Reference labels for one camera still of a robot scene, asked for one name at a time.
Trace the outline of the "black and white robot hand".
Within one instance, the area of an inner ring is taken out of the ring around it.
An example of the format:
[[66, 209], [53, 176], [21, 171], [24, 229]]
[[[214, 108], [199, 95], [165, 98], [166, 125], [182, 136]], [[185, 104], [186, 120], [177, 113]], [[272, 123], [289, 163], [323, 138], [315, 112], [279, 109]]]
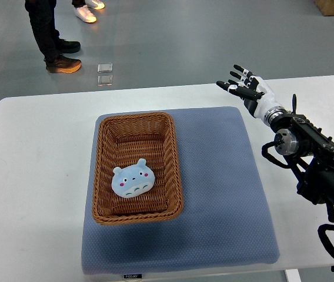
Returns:
[[276, 101], [273, 90], [260, 76], [239, 65], [233, 67], [236, 72], [229, 73], [236, 80], [229, 79], [227, 82], [219, 80], [216, 85], [241, 98], [251, 116], [261, 119], [268, 125], [269, 116], [283, 108]]

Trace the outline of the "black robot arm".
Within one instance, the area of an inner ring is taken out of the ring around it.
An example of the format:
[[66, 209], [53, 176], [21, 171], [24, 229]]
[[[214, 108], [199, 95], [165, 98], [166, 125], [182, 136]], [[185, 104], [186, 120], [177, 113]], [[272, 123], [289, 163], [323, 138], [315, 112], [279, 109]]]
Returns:
[[334, 142], [304, 115], [278, 106], [265, 116], [275, 133], [262, 146], [262, 156], [290, 169], [297, 178], [297, 193], [312, 204], [325, 204], [328, 220], [334, 223]]

